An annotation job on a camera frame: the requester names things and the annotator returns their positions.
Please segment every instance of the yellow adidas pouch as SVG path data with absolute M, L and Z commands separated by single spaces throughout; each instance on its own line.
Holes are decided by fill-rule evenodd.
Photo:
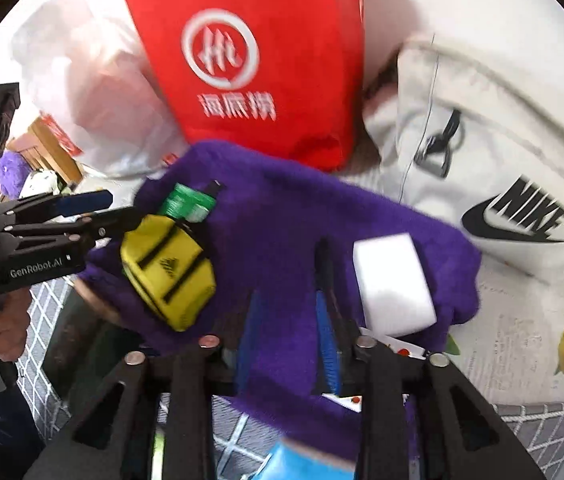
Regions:
M 124 236 L 120 254 L 129 281 L 145 303 L 183 332 L 215 293 L 204 249 L 167 216 L 148 215 Z

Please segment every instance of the black stripe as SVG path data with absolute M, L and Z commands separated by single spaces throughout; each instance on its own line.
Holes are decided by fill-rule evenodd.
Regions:
M 149 299 L 151 300 L 151 303 L 153 304 L 153 306 L 155 307 L 155 309 L 157 310 L 157 312 L 155 314 L 158 314 L 159 317 L 161 317 L 162 320 L 168 322 L 166 315 L 164 314 L 164 312 L 162 312 L 162 309 L 159 307 L 159 304 L 157 301 L 155 301 L 155 298 L 153 297 L 153 295 L 149 292 L 149 290 L 143 285 L 143 283 L 137 278 L 137 276 L 135 275 L 134 272 L 132 272 L 132 270 L 130 269 L 130 267 L 126 264 L 123 264 L 124 266 L 124 270 L 126 271 L 127 274 L 129 274 L 130 276 L 132 276 L 132 285 L 137 285 L 142 289 L 142 292 L 144 294 L 146 294 Z
M 137 264 L 140 267 L 140 269 L 145 269 L 149 263 L 151 263 L 155 258 L 157 258 L 158 254 L 160 253 L 160 251 L 166 247 L 166 245 L 169 243 L 169 241 L 172 240 L 172 238 L 177 234 L 177 232 L 179 231 L 180 227 L 179 225 L 177 225 L 176 223 L 174 223 L 173 225 L 171 225 L 171 228 L 169 229 L 169 232 L 167 232 L 164 237 L 155 245 L 155 247 L 153 247 L 149 253 L 144 256 Z
M 188 269 L 184 272 L 184 274 L 182 274 L 180 279 L 177 280 L 177 283 L 175 283 L 175 285 L 171 287 L 171 290 L 169 290 L 164 295 L 163 299 L 165 303 L 169 303 L 171 301 L 175 293 L 181 288 L 182 285 L 184 285 L 184 282 L 191 277 L 191 274 L 193 274 L 197 270 L 197 267 L 199 267 L 205 259 L 206 253 L 204 253 L 204 250 L 199 251 L 195 259 L 188 266 Z

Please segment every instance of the nike swoosh logo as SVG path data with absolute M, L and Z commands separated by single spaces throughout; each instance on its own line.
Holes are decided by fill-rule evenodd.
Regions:
M 489 238 L 491 240 L 508 240 L 510 242 L 534 242 L 537 244 L 561 244 L 564 240 L 551 240 L 545 234 L 526 234 L 518 231 L 509 231 L 490 225 L 484 218 L 486 209 L 498 197 L 495 195 L 484 202 L 470 208 L 462 215 L 462 225 L 469 234 L 478 238 Z

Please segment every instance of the jeans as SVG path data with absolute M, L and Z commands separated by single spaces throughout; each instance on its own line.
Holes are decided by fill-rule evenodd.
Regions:
M 0 480 L 21 480 L 44 449 L 19 387 L 0 393 Z

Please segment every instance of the red bag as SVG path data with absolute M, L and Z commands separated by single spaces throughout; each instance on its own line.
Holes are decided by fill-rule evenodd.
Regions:
M 361 0 L 126 0 L 190 142 L 225 139 L 321 170 L 354 142 Z

